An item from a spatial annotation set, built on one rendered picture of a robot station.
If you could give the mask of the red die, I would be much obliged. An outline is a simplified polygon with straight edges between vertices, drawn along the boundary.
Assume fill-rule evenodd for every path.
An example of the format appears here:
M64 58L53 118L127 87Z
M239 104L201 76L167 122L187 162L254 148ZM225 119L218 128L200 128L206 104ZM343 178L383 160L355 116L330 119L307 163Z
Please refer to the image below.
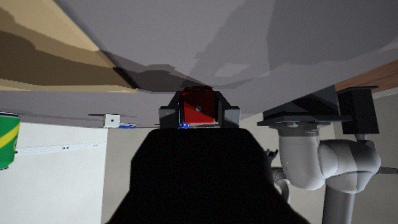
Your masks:
M213 123L215 93L211 87L189 87L182 92L184 123Z

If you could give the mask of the blue die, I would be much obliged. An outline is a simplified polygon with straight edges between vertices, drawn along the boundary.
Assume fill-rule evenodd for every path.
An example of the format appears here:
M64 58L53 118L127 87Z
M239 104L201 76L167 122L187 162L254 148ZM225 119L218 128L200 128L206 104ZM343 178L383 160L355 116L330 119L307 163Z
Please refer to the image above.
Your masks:
M178 128L190 128L190 123L184 123L182 120L182 122L179 123Z

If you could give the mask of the green soda can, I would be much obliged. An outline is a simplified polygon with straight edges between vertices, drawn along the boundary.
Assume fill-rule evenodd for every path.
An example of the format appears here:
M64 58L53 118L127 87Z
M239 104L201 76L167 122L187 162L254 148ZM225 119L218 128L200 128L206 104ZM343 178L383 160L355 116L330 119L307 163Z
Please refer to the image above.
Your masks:
M20 121L15 113L0 112L0 171L14 161Z

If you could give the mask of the white die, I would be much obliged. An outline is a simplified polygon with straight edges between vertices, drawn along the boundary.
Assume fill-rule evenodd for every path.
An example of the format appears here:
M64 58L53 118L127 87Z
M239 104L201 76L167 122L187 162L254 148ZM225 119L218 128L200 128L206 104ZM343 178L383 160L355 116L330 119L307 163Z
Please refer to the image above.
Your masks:
M106 128L117 128L119 127L120 115L117 114L105 114L103 120L103 127Z

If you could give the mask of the beige flat mat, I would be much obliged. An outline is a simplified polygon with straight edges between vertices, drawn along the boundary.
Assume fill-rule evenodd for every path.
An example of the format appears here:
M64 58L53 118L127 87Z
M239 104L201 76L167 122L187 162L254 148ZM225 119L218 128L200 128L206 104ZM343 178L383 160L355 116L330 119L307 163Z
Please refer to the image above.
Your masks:
M0 90L138 93L53 0L0 0Z

